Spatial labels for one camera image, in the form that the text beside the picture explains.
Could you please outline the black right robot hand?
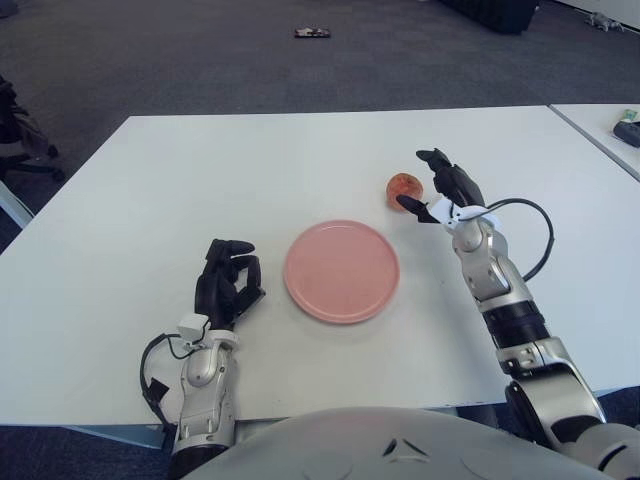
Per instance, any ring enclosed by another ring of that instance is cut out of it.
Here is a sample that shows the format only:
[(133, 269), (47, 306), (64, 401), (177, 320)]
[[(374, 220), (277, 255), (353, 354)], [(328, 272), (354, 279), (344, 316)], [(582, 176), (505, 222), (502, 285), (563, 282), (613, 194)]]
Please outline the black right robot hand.
[[(485, 207), (485, 200), (478, 185), (458, 165), (452, 164), (439, 149), (419, 150), (416, 156), (427, 164), (434, 173), (434, 186), (438, 193), (452, 202), (452, 205), (464, 208), (470, 206)], [(427, 209), (427, 204), (420, 201), (417, 193), (409, 193), (409, 185), (391, 193), (401, 210), (414, 214), (419, 223), (439, 223)]]

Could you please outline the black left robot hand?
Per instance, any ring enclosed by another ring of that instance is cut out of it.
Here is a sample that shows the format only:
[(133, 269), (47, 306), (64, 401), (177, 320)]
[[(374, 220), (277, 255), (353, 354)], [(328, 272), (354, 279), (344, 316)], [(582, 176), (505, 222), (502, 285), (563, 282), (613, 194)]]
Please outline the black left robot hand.
[(238, 318), (265, 296), (254, 251), (246, 241), (212, 241), (194, 300), (195, 313), (207, 317), (211, 330), (232, 331)]

